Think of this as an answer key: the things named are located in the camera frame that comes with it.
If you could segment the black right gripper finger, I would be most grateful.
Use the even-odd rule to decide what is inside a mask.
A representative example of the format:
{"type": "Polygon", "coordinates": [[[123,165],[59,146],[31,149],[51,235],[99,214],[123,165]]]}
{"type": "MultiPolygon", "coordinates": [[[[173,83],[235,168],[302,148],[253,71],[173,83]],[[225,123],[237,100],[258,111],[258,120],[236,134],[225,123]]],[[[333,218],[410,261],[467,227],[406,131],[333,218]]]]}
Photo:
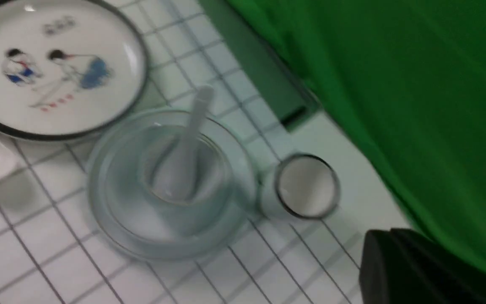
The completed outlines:
{"type": "Polygon", "coordinates": [[[409,229],[366,232],[359,288],[365,304],[486,304],[486,273],[409,229]]]}

